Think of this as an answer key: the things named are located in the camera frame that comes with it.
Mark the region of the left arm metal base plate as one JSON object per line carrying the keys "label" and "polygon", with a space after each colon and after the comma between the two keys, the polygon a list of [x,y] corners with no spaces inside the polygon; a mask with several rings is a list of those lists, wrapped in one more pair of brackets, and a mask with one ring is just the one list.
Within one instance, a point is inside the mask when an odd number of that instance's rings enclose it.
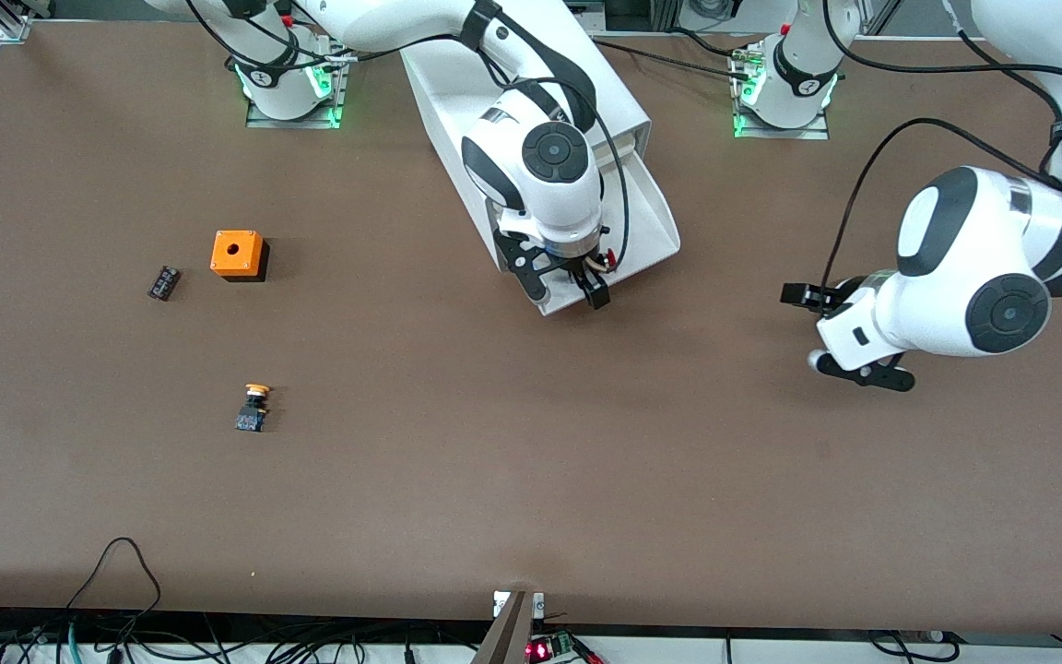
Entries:
{"label": "left arm metal base plate", "polygon": [[750,42],[729,56],[729,71],[743,75],[730,83],[734,137],[829,139],[826,108],[837,76],[810,96],[798,97],[783,79],[768,73],[767,55],[763,42]]}

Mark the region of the orange button enclosure box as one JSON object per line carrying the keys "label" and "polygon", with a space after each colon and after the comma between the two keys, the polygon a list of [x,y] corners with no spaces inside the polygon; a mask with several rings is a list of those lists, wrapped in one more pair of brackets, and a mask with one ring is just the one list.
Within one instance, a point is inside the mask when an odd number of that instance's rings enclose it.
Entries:
{"label": "orange button enclosure box", "polygon": [[209,268],[223,280],[262,283],[268,278],[270,252],[271,246],[260,232],[216,231]]}

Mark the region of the grey metal mounting post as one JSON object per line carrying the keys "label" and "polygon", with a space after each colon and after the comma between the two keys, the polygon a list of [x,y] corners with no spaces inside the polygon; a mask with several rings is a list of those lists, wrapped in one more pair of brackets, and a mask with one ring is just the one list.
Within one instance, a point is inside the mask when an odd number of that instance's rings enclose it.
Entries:
{"label": "grey metal mounting post", "polygon": [[494,619],[469,664],[528,664],[526,649],[536,622],[545,618],[545,596],[538,591],[496,591]]}

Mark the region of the circuit board with red light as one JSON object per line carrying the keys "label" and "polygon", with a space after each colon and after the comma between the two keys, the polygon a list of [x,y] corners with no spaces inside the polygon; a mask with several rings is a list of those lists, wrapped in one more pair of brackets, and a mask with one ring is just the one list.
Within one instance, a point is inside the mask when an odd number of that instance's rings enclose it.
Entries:
{"label": "circuit board with red light", "polygon": [[607,664],[572,632],[556,631],[531,639],[525,648],[525,664]]}

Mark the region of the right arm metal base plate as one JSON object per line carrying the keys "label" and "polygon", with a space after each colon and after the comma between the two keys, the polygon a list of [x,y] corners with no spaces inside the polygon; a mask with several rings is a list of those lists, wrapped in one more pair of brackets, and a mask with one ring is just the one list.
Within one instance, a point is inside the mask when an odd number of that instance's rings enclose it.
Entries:
{"label": "right arm metal base plate", "polygon": [[342,125],[349,63],[319,59],[332,53],[326,37],[316,38],[313,46],[316,55],[288,46],[268,66],[233,62],[247,98],[249,127],[328,130]]}

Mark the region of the orange emergency stop button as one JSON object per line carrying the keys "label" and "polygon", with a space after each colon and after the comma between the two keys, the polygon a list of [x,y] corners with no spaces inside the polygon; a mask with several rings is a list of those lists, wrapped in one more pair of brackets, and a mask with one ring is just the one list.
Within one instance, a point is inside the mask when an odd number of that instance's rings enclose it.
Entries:
{"label": "orange emergency stop button", "polygon": [[271,387],[266,384],[247,384],[244,403],[237,413],[233,428],[237,432],[260,433],[268,415],[268,397]]}

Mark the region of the aluminium frame profile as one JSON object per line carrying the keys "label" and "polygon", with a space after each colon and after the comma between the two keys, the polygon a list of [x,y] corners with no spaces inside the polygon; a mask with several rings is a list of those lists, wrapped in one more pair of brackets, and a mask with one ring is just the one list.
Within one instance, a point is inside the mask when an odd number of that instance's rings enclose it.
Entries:
{"label": "aluminium frame profile", "polygon": [[21,41],[33,13],[30,0],[0,0],[0,41]]}

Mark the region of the white table edge rail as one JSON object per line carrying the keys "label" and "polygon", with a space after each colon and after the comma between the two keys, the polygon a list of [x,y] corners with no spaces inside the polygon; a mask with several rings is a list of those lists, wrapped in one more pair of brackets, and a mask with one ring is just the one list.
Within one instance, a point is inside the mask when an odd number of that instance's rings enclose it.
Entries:
{"label": "white table edge rail", "polygon": [[[604,664],[907,664],[903,657],[878,651],[871,643],[855,640],[768,640],[768,639],[661,639],[582,637]],[[286,658],[287,646],[257,644],[207,658],[198,648],[179,644],[130,646],[124,664],[268,664],[270,656]],[[475,651],[466,646],[414,643],[414,664],[469,664]],[[407,664],[400,644],[371,646],[324,646],[316,660],[301,664]],[[55,646],[37,646],[29,653],[29,664],[56,664]],[[104,650],[80,644],[78,658],[70,647],[62,647],[59,664],[109,664]],[[950,664],[1062,664],[1061,647],[960,646]]]}

